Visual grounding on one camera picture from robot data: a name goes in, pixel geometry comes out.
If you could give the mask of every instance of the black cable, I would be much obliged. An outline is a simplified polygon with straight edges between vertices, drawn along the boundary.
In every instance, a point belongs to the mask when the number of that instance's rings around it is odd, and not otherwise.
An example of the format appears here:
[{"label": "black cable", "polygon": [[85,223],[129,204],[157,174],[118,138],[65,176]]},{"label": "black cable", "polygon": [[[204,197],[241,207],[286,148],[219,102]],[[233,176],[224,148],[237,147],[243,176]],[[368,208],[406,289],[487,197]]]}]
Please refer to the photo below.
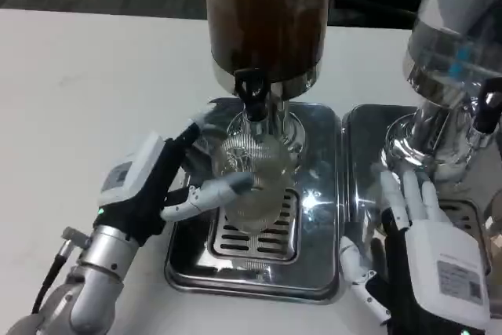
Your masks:
[{"label": "black cable", "polygon": [[45,294],[54,283],[54,280],[56,280],[56,277],[60,273],[61,268],[66,263],[67,259],[67,257],[60,254],[57,254],[54,257],[53,265],[50,266],[49,272],[47,272],[47,276],[42,283],[42,288],[40,288],[40,290],[38,291],[37,298],[35,299],[35,303],[33,304],[33,309],[31,309],[31,314],[38,314],[38,312],[40,311],[40,307],[42,306]]}]

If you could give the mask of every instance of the chrome dispenser base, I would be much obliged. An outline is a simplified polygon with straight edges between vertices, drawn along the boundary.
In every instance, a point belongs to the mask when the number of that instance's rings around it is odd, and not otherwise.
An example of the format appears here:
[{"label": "chrome dispenser base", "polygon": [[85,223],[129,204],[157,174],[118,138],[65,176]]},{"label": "chrome dispenser base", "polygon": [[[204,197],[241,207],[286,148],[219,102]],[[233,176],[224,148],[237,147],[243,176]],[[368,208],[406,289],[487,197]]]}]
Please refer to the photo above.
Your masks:
[{"label": "chrome dispenser base", "polygon": [[[415,112],[414,107],[363,105],[344,118],[344,150],[347,151],[347,206],[350,223],[346,231],[358,241],[373,267],[385,276],[380,213],[386,204],[375,180],[372,166],[386,163],[384,144],[391,125]],[[502,274],[492,269],[489,240],[484,227],[484,210],[502,185],[502,164],[495,143],[479,154],[462,184],[437,184],[440,205],[459,228],[475,237],[486,262],[487,274]],[[492,315],[502,312],[502,289],[489,286]]]},{"label": "chrome dispenser base", "polygon": [[[210,123],[227,129],[242,110],[219,99]],[[179,290],[322,303],[339,286],[338,244],[343,216],[341,124],[317,104],[291,103],[308,148],[285,193],[281,217],[259,235],[244,235],[214,211],[178,223],[165,276]],[[189,172],[197,180],[198,171]]]}]

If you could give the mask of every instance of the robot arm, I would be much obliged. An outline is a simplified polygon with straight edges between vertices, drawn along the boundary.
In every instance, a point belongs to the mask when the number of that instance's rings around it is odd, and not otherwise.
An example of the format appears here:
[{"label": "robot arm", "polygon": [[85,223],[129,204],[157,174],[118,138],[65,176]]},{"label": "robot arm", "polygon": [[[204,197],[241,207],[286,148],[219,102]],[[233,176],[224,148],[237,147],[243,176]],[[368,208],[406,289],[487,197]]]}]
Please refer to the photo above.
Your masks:
[{"label": "robot arm", "polygon": [[[236,200],[253,187],[251,173],[234,173],[206,181],[200,188],[168,192],[186,150],[199,138],[212,107],[194,118],[176,139],[164,141],[152,133],[142,148],[113,168],[99,197],[98,216],[88,237],[67,228],[60,252],[37,296],[32,314],[13,326],[8,335],[106,334],[115,319],[115,302],[137,250],[152,235],[160,235],[166,221],[193,217]],[[71,251],[82,253],[42,306]]]},{"label": "robot arm", "polygon": [[415,173],[405,172],[404,197],[390,172],[380,173],[380,183],[390,204],[382,214],[388,282],[357,267],[361,255],[344,237],[340,263],[356,296],[391,334],[485,333],[489,299],[478,243],[451,224],[431,182],[420,191]]}]

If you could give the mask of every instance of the table surface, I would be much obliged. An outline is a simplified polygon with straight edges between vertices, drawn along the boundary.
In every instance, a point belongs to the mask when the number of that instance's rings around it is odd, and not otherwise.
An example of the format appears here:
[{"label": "table surface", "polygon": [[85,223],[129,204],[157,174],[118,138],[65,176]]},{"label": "table surface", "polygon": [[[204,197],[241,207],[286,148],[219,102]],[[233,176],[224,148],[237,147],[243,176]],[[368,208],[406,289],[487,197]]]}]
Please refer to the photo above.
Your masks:
[{"label": "table surface", "polygon": [[[205,21],[2,9],[0,30],[1,333],[31,310],[62,230],[91,230],[113,163],[227,94]],[[418,104],[402,75],[408,37],[328,28],[321,78],[297,100],[340,117],[359,104]],[[324,306],[179,293],[162,274],[166,236],[138,253],[110,333],[385,334],[346,290]],[[491,326],[502,333],[502,322]]]}]

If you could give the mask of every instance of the white robotic hand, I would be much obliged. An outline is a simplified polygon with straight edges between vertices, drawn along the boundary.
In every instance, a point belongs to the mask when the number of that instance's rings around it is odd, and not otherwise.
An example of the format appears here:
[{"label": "white robotic hand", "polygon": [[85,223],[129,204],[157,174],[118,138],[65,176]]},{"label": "white robotic hand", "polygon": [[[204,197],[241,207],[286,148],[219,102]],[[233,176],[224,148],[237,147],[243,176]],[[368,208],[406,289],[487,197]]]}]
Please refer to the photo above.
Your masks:
[{"label": "white robotic hand", "polygon": [[189,219],[233,202],[239,196],[250,192],[253,184],[252,173],[234,172],[214,180],[207,180],[200,188],[190,186],[186,192],[185,201],[165,207],[160,217],[164,221]]},{"label": "white robotic hand", "polygon": [[356,296],[387,320],[389,333],[483,334],[489,299],[477,241],[451,224],[433,183],[420,189],[407,171],[404,196],[391,172],[381,172],[380,183],[390,205],[382,213],[388,282],[364,268],[357,247],[343,237],[340,263]]},{"label": "white robotic hand", "polygon": [[410,221],[426,219],[451,225],[449,218],[439,207],[436,187],[432,182],[424,182],[420,194],[417,175],[413,171],[407,170],[402,177],[404,198],[398,181],[388,170],[380,172],[380,183],[398,230],[409,228]]}]

